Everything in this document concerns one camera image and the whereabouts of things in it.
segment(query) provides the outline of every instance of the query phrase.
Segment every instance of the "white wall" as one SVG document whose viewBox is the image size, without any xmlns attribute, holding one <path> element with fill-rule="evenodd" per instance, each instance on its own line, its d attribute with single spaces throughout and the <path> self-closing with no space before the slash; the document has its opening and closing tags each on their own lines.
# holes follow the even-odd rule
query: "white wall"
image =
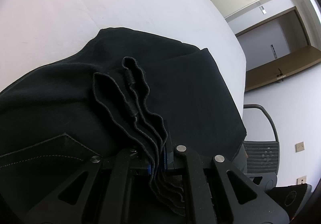
<svg viewBox="0 0 321 224">
<path fill-rule="evenodd" d="M 261 5 L 263 5 L 266 10 L 265 15 L 259 9 L 259 6 Z M 254 6 L 247 7 L 242 12 L 240 11 L 240 13 L 236 13 L 226 18 L 226 21 L 234 34 L 237 34 L 294 6 L 292 0 L 262 0 L 255 3 Z"/>
<path fill-rule="evenodd" d="M 227 19 L 236 34 L 270 16 L 296 6 L 306 27 L 311 45 L 321 50 L 321 14 L 314 0 L 268 0 L 261 2 L 267 11 L 263 15 L 258 5 L 247 13 Z M 295 185 L 296 179 L 307 176 L 313 189 L 321 177 L 321 64 L 317 64 L 283 82 L 246 92 L 245 104 L 260 104 L 271 115 L 280 140 L 278 186 Z M 243 122 L 247 141 L 272 141 L 272 128 L 256 109 L 245 109 Z M 295 152 L 295 144 L 304 142 L 305 150 Z"/>
<path fill-rule="evenodd" d="M 260 104 L 272 117 L 280 140 L 278 186 L 295 185 L 307 176 L 315 188 L 321 177 L 321 64 L 245 93 L 245 104 Z M 256 109 L 245 109 L 243 121 L 247 141 L 271 141 L 273 131 L 265 116 Z M 305 150 L 296 153 L 295 144 Z"/>
<path fill-rule="evenodd" d="M 306 46 L 307 40 L 304 36 L 301 24 L 294 11 L 277 18 L 288 43 L 291 52 Z"/>
<path fill-rule="evenodd" d="M 246 58 L 246 70 L 275 60 L 270 45 L 277 57 L 290 53 L 286 37 L 278 19 L 274 19 L 238 37 Z"/>
</svg>

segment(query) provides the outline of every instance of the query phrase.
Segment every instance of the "label on wall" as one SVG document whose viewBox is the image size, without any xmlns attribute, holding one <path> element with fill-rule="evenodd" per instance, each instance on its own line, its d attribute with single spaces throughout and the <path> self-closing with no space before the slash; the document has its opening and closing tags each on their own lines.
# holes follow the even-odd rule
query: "label on wall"
<svg viewBox="0 0 321 224">
<path fill-rule="evenodd" d="M 270 45 L 270 47 L 271 47 L 272 53 L 273 53 L 273 55 L 274 55 L 274 58 L 275 58 L 275 59 L 277 59 L 277 58 L 278 58 L 278 56 L 276 55 L 276 52 L 275 52 L 274 46 L 273 46 L 273 45 Z"/>
</svg>

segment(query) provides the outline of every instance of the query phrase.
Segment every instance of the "wooden door frame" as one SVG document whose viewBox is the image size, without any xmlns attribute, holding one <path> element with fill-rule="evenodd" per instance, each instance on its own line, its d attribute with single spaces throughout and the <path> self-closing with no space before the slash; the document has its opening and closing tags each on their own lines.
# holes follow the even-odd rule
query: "wooden door frame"
<svg viewBox="0 0 321 224">
<path fill-rule="evenodd" d="M 301 16 L 300 16 L 300 14 L 299 14 L 298 9 L 297 9 L 296 6 L 291 7 L 291 8 L 289 8 L 289 9 L 287 9 L 287 10 L 284 10 L 284 11 L 282 11 L 282 12 L 280 12 L 280 13 L 272 16 L 272 17 L 269 17 L 269 18 L 267 18 L 267 19 L 265 19 L 265 20 L 263 20 L 263 21 L 255 24 L 255 25 L 253 25 L 253 26 L 250 26 L 250 27 L 244 29 L 243 31 L 238 32 L 237 34 L 235 34 L 235 36 L 236 36 L 236 37 L 239 37 L 239 36 L 241 36 L 241 35 L 244 35 L 245 33 L 249 32 L 249 31 L 251 31 L 251 30 L 253 30 L 253 29 L 257 28 L 257 27 L 262 26 L 262 25 L 264 25 L 264 24 L 266 24 L 266 23 L 268 23 L 268 22 L 270 22 L 270 21 L 272 21 L 272 20 L 274 20 L 274 19 L 277 19 L 277 18 L 279 18 L 279 17 L 281 17 L 281 16 L 283 16 L 283 15 L 285 15 L 285 14 L 288 14 L 288 13 L 290 13 L 290 12 L 292 12 L 292 11 L 294 11 L 295 15 L 297 16 L 297 18 L 298 18 L 298 20 L 299 20 L 299 22 L 300 22 L 300 25 L 301 25 L 301 28 L 302 28 L 304 37 L 305 37 L 305 39 L 306 39 L 306 41 L 307 41 L 307 45 L 310 46 L 310 45 L 311 45 L 311 42 L 310 42 L 310 39 L 309 39 L 309 36 L 308 36 L 307 29 L 306 29 L 306 27 L 305 27 L 305 25 L 304 25 L 304 23 L 303 23 L 303 20 L 302 20 L 302 18 L 301 18 Z"/>
</svg>

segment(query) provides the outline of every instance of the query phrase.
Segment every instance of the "stitched seam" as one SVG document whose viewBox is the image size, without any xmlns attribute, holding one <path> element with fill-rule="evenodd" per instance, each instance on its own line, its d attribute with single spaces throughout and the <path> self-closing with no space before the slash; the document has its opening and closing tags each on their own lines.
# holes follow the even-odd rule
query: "stitched seam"
<svg viewBox="0 0 321 224">
<path fill-rule="evenodd" d="M 76 158 L 76 157 L 72 157 L 72 156 L 65 156 L 65 155 L 41 155 L 41 156 L 37 156 L 37 157 L 34 157 L 34 158 L 30 158 L 30 159 L 26 159 L 26 160 L 22 160 L 22 161 L 18 161 L 18 162 L 13 162 L 13 163 L 10 163 L 10 164 L 7 164 L 7 165 L 0 166 L 0 170 L 1 170 L 2 168 L 4 168 L 4 167 L 7 167 L 7 166 L 11 166 L 11 165 L 14 165 L 14 164 L 17 164 L 17 163 L 21 163 L 21 162 L 31 161 L 31 160 L 34 160 L 34 159 L 39 159 L 39 158 L 42 158 L 42 157 L 64 157 L 64 158 L 76 159 L 76 160 L 79 160 L 79 161 L 83 161 L 83 159 Z"/>
<path fill-rule="evenodd" d="M 69 136 L 68 134 L 65 133 L 65 135 L 67 135 L 71 140 L 73 140 L 74 142 L 78 143 L 79 145 L 81 145 L 82 147 L 88 149 L 89 151 L 93 152 L 96 155 L 101 156 L 99 153 L 93 151 L 92 149 L 88 148 L 87 146 L 83 145 L 81 142 L 78 142 L 77 140 L 75 140 L 74 138 L 72 138 L 71 136 Z"/>
<path fill-rule="evenodd" d="M 54 140 L 54 139 L 57 139 L 57 138 L 60 138 L 60 137 L 63 137 L 63 136 L 67 136 L 68 138 L 70 138 L 70 139 L 73 140 L 74 142 L 78 143 L 79 145 L 83 146 L 84 148 L 88 149 L 89 151 L 93 152 L 94 154 L 101 156 L 101 155 L 98 154 L 97 152 L 89 149 L 88 147 L 86 147 L 86 146 L 83 145 L 82 143 L 78 142 L 77 140 L 75 140 L 74 138 L 72 138 L 71 136 L 69 136 L 67 133 L 63 133 L 63 134 L 60 134 L 60 135 L 58 135 L 58 136 L 52 137 L 52 138 L 50 138 L 50 139 L 44 140 L 44 141 L 42 141 L 42 142 L 38 142 L 38 143 L 36 143 L 36 144 L 34 144 L 34 145 L 30 145 L 30 146 L 28 146 L 28 147 L 22 148 L 22 149 L 20 149 L 20 150 L 13 151 L 13 152 L 9 152 L 9 153 L 0 155 L 0 158 L 5 157 L 5 156 L 7 156 L 7 155 L 11 155 L 11 154 L 17 153 L 17 152 L 20 152 L 20 151 L 24 151 L 24 150 L 27 150 L 27 149 L 31 149 L 31 148 L 33 148 L 33 147 L 39 146 L 39 145 L 44 144 L 44 143 L 46 143 L 46 142 L 50 142 L 50 141 L 52 141 L 52 140 Z"/>
</svg>

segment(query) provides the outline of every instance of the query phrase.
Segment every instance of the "black chair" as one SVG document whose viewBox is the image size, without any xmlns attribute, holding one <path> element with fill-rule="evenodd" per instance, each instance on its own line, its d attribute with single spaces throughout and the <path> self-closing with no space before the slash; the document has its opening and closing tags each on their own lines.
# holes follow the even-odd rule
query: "black chair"
<svg viewBox="0 0 321 224">
<path fill-rule="evenodd" d="M 279 143 L 278 134 L 276 132 L 276 128 L 272 121 L 271 116 L 259 104 L 245 104 L 243 108 L 260 109 L 269 120 L 274 132 L 274 137 L 275 137 L 275 141 L 271 141 L 271 142 L 253 142 L 253 141 L 243 142 L 246 154 L 248 155 L 247 173 L 248 174 L 257 174 L 257 173 L 278 174 L 279 163 L 280 163 L 280 143 Z"/>
<path fill-rule="evenodd" d="M 311 197 L 312 186 L 305 183 L 287 187 L 275 187 L 269 190 L 267 194 L 288 213 L 290 220 L 292 220 Z"/>
</svg>

